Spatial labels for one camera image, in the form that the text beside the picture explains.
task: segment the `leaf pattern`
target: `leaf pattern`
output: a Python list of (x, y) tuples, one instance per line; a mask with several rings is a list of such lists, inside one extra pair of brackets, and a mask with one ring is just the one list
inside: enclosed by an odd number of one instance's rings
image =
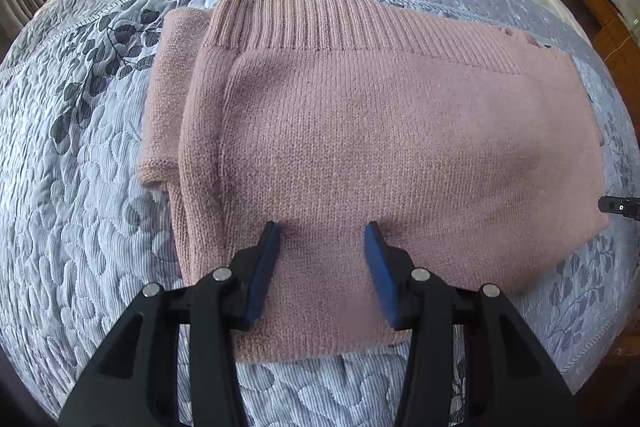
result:
[(598, 234), (586, 245), (586, 259), (584, 255), (574, 253), (568, 262), (565, 260), (556, 266), (560, 280), (554, 282), (549, 304), (557, 316), (548, 335), (549, 339), (557, 337), (552, 344), (555, 349), (564, 351), (580, 342), (580, 330), (584, 324), (582, 317), (590, 307), (604, 302), (606, 297), (603, 273), (614, 267), (615, 249), (614, 237)]
[[(127, 1), (122, 4), (122, 10), (114, 10), (93, 24), (80, 26), (66, 38), (59, 58), (68, 60), (71, 79), (55, 89), (55, 94), (61, 93), (65, 102), (62, 113), (49, 129), (56, 145), (65, 143), (74, 125), (80, 128), (87, 125), (95, 107), (93, 99), (106, 92), (114, 78), (123, 80), (133, 71), (151, 68), (155, 54), (139, 57), (145, 49), (158, 44), (163, 18), (157, 10), (143, 9), (136, 14), (135, 4), (135, 0)], [(142, 28), (137, 26), (138, 19)], [(65, 147), (61, 153), (68, 150), (68, 146)]]

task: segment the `silver screw head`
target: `silver screw head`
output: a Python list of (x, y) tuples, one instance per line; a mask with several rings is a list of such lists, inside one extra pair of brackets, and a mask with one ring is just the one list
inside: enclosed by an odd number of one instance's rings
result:
[(142, 288), (142, 295), (145, 297), (155, 297), (160, 293), (160, 285), (157, 282), (150, 282)]
[(431, 277), (431, 272), (426, 268), (414, 268), (411, 270), (411, 277), (414, 281), (428, 281), (429, 277)]
[(226, 281), (232, 275), (233, 272), (231, 272), (231, 270), (229, 270), (226, 266), (223, 266), (222, 268), (216, 268), (212, 273), (213, 279), (215, 279), (216, 281)]
[(500, 295), (500, 288), (495, 284), (485, 284), (482, 286), (482, 293), (484, 293), (487, 297), (497, 297)]

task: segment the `pink sweater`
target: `pink sweater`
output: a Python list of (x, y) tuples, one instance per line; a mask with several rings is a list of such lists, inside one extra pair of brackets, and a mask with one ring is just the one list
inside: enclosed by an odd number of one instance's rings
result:
[(363, 250), (514, 289), (607, 225), (600, 133), (573, 61), (519, 30), (367, 0), (220, 0), (164, 22), (139, 174), (169, 192), (187, 284), (281, 224), (241, 360), (404, 339)]

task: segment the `gray quilt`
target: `gray quilt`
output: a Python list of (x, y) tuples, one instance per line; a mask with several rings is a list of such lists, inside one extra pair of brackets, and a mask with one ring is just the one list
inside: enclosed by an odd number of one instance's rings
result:
[[(168, 199), (135, 178), (149, 69), (165, 14), (217, 0), (56, 0), (0, 68), (0, 343), (57, 415), (92, 353), (149, 281), (180, 287)], [(379, 0), (443, 17), (514, 26), (572, 55), (605, 137), (607, 193), (636, 195), (640, 153), (598, 55), (531, 0)], [(577, 390), (638, 302), (640, 224), (610, 227), (511, 295)], [(239, 365), (250, 425), (387, 426), (408, 345), (279, 364)], [(462, 417), (462, 353), (451, 421)], [(180, 415), (189, 422), (186, 334)]]

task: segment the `wooden cabinet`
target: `wooden cabinet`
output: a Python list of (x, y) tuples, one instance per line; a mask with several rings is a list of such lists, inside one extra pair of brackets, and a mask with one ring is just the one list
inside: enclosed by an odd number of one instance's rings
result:
[(640, 50), (610, 0), (561, 0), (604, 60), (640, 136)]

